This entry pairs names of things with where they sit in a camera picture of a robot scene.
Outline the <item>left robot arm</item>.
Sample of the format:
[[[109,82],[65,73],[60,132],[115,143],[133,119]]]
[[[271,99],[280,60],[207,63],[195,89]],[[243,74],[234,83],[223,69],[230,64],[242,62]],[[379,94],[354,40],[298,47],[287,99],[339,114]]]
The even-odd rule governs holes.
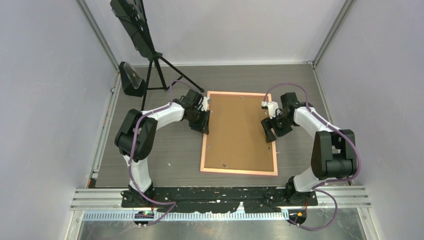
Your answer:
[[[186,95],[161,107],[143,111],[131,109],[126,114],[114,144],[124,157],[130,188],[136,190],[134,200],[141,207],[148,207],[154,199],[153,193],[148,190],[153,184],[148,156],[153,149],[156,132],[169,124],[186,120],[191,130],[209,134],[209,100],[209,97],[190,89]]]

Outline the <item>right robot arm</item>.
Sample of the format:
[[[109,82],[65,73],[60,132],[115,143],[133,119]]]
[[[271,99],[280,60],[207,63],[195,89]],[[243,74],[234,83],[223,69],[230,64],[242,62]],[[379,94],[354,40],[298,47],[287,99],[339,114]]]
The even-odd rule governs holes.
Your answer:
[[[281,104],[261,102],[261,108],[267,111],[267,117],[260,122],[266,142],[272,143],[287,135],[293,127],[302,127],[313,138],[310,166],[289,178],[282,192],[284,201],[299,205],[326,181],[354,177],[359,163],[353,131],[332,125],[310,103],[299,101],[294,92],[283,94],[280,100]]]

